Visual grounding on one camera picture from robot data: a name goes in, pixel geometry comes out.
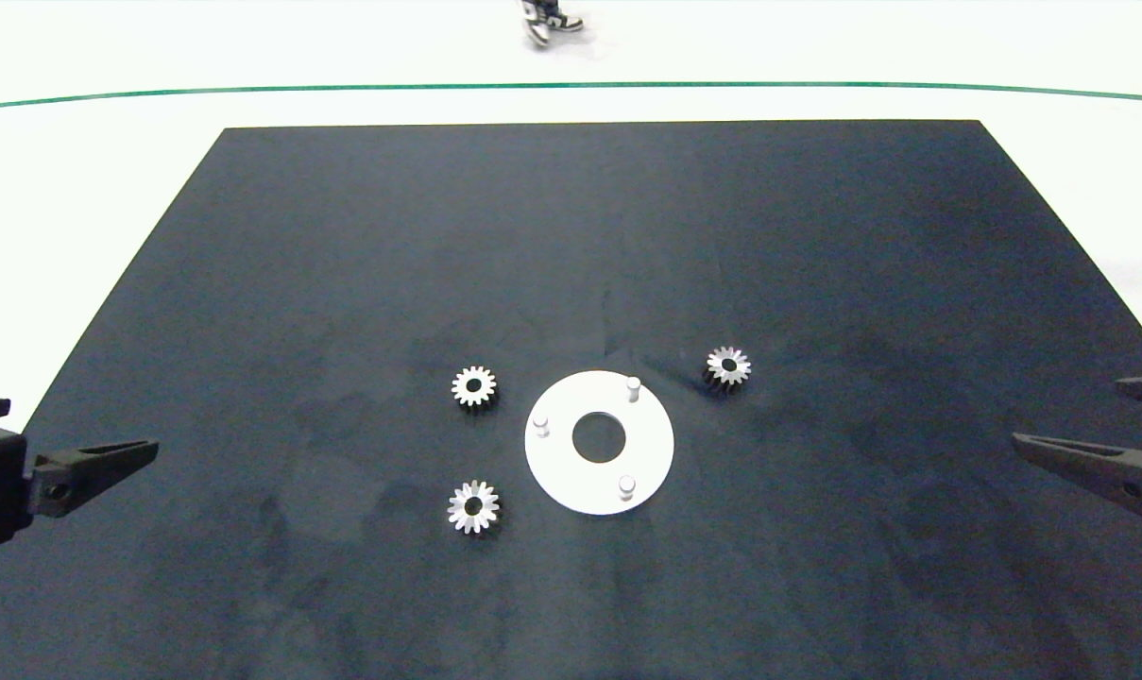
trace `white floor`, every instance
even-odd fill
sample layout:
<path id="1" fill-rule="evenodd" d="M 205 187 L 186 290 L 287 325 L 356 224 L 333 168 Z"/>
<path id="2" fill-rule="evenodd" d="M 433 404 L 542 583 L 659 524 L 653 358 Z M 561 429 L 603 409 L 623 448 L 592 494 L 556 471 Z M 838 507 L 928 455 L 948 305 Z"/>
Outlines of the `white floor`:
<path id="1" fill-rule="evenodd" d="M 1 106 L 0 395 L 13 398 L 14 414 L 0 425 L 23 429 L 183 182 L 235 126 L 978 119 L 1142 323 L 1142 101 L 934 87 L 1142 95 L 1142 2 L 563 8 L 587 30 L 538 51 L 515 0 L 0 2 L 0 103 L 445 86 Z M 630 85 L 447 87 L 537 82 Z"/>

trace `gear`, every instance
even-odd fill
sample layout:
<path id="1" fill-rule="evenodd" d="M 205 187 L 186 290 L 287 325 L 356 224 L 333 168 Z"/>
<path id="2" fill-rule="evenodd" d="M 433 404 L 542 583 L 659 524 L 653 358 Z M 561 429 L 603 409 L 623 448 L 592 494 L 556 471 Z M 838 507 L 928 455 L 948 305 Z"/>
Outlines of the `gear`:
<path id="1" fill-rule="evenodd" d="M 467 367 L 453 378 L 453 398 L 461 408 L 488 408 L 496 401 L 496 378 L 485 367 Z"/>
<path id="2" fill-rule="evenodd" d="M 705 361 L 705 378 L 726 392 L 738 390 L 751 376 L 751 360 L 734 347 L 718 347 Z"/>
<path id="3" fill-rule="evenodd" d="M 453 498 L 449 499 L 449 521 L 453 529 L 468 534 L 481 535 L 491 529 L 492 522 L 499 521 L 499 496 L 488 482 L 471 481 L 463 483 L 461 489 L 453 489 Z"/>

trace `screw hole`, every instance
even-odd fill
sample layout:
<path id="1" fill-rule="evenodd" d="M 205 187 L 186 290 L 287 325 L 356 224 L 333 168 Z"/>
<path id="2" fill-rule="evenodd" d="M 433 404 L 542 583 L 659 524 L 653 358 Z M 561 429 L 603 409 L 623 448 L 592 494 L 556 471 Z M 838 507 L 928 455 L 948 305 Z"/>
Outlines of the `screw hole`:
<path id="1" fill-rule="evenodd" d="M 54 486 L 46 489 L 46 498 L 51 501 L 62 501 L 71 495 L 70 483 L 54 483 Z"/>

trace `disc center hole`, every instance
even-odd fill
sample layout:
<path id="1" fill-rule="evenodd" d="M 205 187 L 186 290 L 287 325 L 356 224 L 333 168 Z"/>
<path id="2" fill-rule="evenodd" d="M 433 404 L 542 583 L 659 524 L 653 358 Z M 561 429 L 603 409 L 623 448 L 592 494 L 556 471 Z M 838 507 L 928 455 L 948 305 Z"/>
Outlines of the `disc center hole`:
<path id="1" fill-rule="evenodd" d="M 626 447 L 626 430 L 609 414 L 587 414 L 574 423 L 571 441 L 584 459 L 609 462 Z"/>

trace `person's foot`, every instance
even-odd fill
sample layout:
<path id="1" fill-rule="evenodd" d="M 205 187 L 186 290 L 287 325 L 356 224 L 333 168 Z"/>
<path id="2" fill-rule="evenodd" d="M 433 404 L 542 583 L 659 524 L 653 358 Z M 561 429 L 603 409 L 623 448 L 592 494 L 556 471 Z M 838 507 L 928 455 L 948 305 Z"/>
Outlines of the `person's foot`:
<path id="1" fill-rule="evenodd" d="M 520 0 L 520 6 L 524 9 L 524 30 L 529 40 L 537 47 L 546 47 L 549 43 L 549 16 L 545 8 L 533 0 Z"/>
<path id="2" fill-rule="evenodd" d="M 549 14 L 548 18 L 545 19 L 549 23 L 549 27 L 553 30 L 562 30 L 570 33 L 572 30 L 582 30 L 582 19 L 579 17 L 568 17 L 565 14 Z"/>

